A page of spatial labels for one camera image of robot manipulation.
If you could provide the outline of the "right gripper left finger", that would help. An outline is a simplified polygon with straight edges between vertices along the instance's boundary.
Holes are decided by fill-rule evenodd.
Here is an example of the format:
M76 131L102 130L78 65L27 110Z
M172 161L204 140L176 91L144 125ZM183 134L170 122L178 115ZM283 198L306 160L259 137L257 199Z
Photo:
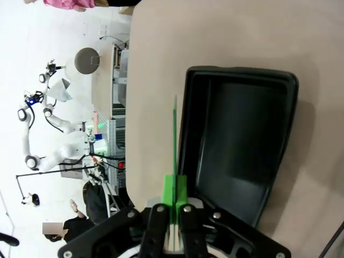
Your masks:
M164 177L162 203L139 212L126 207L61 247L58 257L120 257L140 245L139 257L160 257L175 204L176 176Z

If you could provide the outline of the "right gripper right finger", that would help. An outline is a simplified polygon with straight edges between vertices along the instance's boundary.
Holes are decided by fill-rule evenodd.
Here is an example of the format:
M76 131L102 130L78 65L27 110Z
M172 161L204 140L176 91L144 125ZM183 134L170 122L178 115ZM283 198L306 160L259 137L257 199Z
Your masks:
M183 175L176 176L176 211L186 257L210 257L208 247L227 257L291 257L286 247L229 212L191 204Z

